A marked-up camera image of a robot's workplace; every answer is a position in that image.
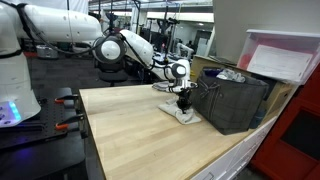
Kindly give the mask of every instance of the blue light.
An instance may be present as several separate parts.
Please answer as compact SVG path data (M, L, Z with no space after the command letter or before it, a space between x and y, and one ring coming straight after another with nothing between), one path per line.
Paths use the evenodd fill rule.
M14 104L14 102L9 102L9 106L11 108L11 111L12 111L15 119L18 121L21 120L21 116L20 116L19 111L17 109L17 106Z

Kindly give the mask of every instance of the wooden table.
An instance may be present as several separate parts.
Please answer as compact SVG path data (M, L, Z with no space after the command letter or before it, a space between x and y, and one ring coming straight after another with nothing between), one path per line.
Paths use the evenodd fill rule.
M202 117L182 125L150 85L80 90L106 178L188 179L253 132L224 136Z

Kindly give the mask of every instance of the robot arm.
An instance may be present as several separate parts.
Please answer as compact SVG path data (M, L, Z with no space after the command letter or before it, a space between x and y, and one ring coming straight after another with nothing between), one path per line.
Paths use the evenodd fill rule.
M179 56L181 56L181 50L180 49L184 49L184 50L188 51L187 59L191 59L191 55L194 52L193 49L189 48L188 46L186 46L186 45L184 45L182 43L178 43L177 44L177 54Z
M8 107L0 120L0 128L17 125L41 109L32 91L27 61L17 38L32 37L44 43L87 43L92 46L90 50L95 57L105 63L114 63L128 55L160 79L172 82L167 91L179 95L177 104L183 112L191 106L188 94L196 84L190 82L189 62L158 64L152 59L152 46L130 31L104 36L99 22L86 14L33 5L14 6L1 0L0 15L0 106Z
M187 60L181 59L166 65L158 64L152 58L152 45L131 31L122 30L121 35L106 38L99 22L86 14L33 5L25 6L24 11L47 41L86 42L91 46L97 46L93 54L104 63L115 63L127 55L160 79L173 81L167 88L168 92L180 92L181 89L196 86L190 82L190 64Z
M178 93L183 89L195 88L196 84L190 82L190 64L188 60L180 59L174 63L159 64L153 60L153 47L137 34L120 31L120 35L108 38L101 47L94 51L96 58L104 63L120 60L127 55L151 70L161 80L171 82L167 92Z

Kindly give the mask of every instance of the black basket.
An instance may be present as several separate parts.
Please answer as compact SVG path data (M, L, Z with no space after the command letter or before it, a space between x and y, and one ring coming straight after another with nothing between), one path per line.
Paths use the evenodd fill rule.
M215 68L203 68L197 80L198 88L191 94L193 107L220 133L227 135L249 129L268 84L243 76L245 82L235 82L207 75Z

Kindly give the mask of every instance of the white cabinet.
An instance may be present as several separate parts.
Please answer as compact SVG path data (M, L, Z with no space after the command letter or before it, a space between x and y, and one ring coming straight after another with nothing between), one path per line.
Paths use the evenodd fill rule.
M274 117L259 127L247 138L223 154L196 176L193 180L225 180L234 178L250 161L263 139L276 121Z
M214 161L200 173L198 173L193 180L213 180L219 179L224 173L227 171L228 167L230 166L230 162L236 155L240 148L240 144L233 147L227 153L222 155L219 159Z

